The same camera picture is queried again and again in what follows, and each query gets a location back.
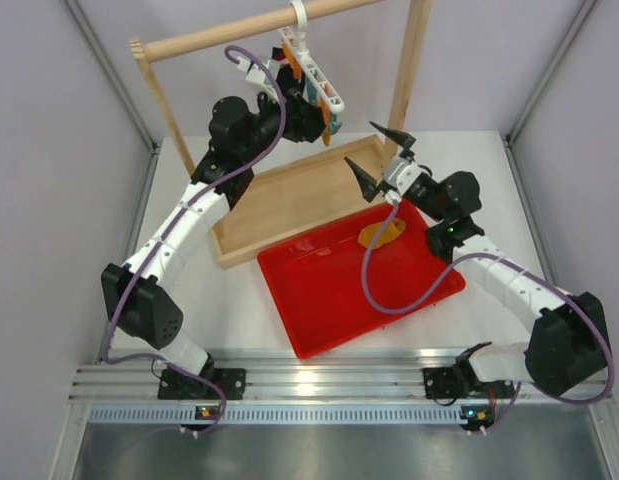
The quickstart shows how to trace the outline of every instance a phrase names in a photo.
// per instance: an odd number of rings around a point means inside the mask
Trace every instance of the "wooden clothes rack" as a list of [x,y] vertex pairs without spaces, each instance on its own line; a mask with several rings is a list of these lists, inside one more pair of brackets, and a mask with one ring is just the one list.
[[[312,0],[304,7],[307,19],[311,20],[382,1],[386,0]],[[398,130],[403,129],[407,115],[433,0],[410,2],[387,123]],[[138,38],[129,42],[189,175],[195,164],[152,64],[296,22],[296,12],[288,6],[156,42],[143,44]],[[252,260],[260,251],[285,238],[368,207],[343,157],[355,158],[379,177],[386,161],[396,152],[397,145],[383,144],[372,135],[256,175],[238,205],[212,230],[220,264],[229,268]]]

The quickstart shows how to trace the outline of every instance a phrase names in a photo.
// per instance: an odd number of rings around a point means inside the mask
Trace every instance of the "red tray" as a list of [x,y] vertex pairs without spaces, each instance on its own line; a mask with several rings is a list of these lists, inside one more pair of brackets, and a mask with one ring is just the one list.
[[[403,316],[385,315],[364,296],[360,270],[365,248],[360,230],[381,222],[391,212],[380,205],[323,225],[258,255],[287,335],[298,358],[310,358]],[[396,240],[371,254],[369,288],[378,303],[404,307],[419,298],[445,263],[427,248],[426,224],[418,210],[401,202],[398,217],[406,229]],[[438,302],[465,287],[451,272],[415,310]]]

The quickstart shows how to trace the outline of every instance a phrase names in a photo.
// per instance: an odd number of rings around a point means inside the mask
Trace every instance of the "wooden dowel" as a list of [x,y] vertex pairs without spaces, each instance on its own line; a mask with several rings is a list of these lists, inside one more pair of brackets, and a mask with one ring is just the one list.
[[[308,19],[326,17],[352,8],[362,7],[382,0],[313,0],[306,2]],[[145,55],[150,63],[185,53],[195,52],[240,38],[251,37],[277,28],[294,25],[296,11],[288,6],[280,10],[218,25],[200,32],[188,33],[178,37],[166,38],[145,45]]]
[[149,90],[151,90],[153,98],[158,104],[160,113],[162,113],[162,117],[167,123],[167,127],[169,128],[169,132],[171,132],[173,141],[178,149],[178,153],[180,153],[180,157],[182,158],[182,162],[185,164],[185,168],[187,169],[189,176],[191,176],[196,170],[196,167],[193,160],[191,160],[191,154],[189,153],[189,149],[187,149],[184,138],[182,138],[182,134],[180,133],[180,129],[176,123],[176,118],[173,116],[169,102],[167,102],[167,97],[165,97],[162,87],[158,82],[158,77],[156,77],[156,73],[153,71],[151,63],[147,60],[144,46],[139,38],[130,40],[129,46],[131,47],[133,58],[136,59],[136,63],[138,63],[138,67],[140,67],[140,72],[142,72],[143,77],[145,77],[145,82],[147,82]]
[[[402,53],[400,54],[400,66],[398,67],[398,75],[396,76],[396,84],[393,90],[391,113],[389,114],[389,123],[387,124],[389,128],[397,130],[404,128],[432,4],[433,0],[411,0],[407,15],[405,38],[402,43]],[[397,151],[398,146],[395,143],[385,140],[382,155],[383,167],[393,158]]]

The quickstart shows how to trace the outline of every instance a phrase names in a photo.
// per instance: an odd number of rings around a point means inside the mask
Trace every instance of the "metal floor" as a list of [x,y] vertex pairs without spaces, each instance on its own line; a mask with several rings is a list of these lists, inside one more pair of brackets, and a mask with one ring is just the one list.
[[611,478],[587,408],[519,405],[486,438],[442,426],[226,426],[195,441],[152,427],[89,425],[74,480]]

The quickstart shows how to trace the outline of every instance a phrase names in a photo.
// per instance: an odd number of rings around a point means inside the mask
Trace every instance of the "white table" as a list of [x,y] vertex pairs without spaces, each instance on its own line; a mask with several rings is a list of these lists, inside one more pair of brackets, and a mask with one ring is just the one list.
[[[339,134],[332,146],[351,142],[366,134]],[[443,179],[457,170],[473,172],[481,186],[482,210],[473,215],[492,240],[518,263],[535,273],[540,264],[507,157],[496,131],[414,133],[419,163]],[[208,137],[188,137],[194,159],[202,158]],[[289,163],[317,153],[321,144],[284,141],[256,171]],[[153,180],[139,244],[160,226],[179,200],[187,173],[173,141],[165,139]],[[291,351],[280,316],[257,261],[222,270],[209,239],[200,245],[170,292],[182,309],[184,328],[206,349]],[[424,310],[382,329],[358,337],[332,353],[371,353],[393,349],[469,347],[483,341],[524,341],[528,334],[496,300],[480,287],[466,288]],[[118,330],[114,349],[146,350],[144,342]]]

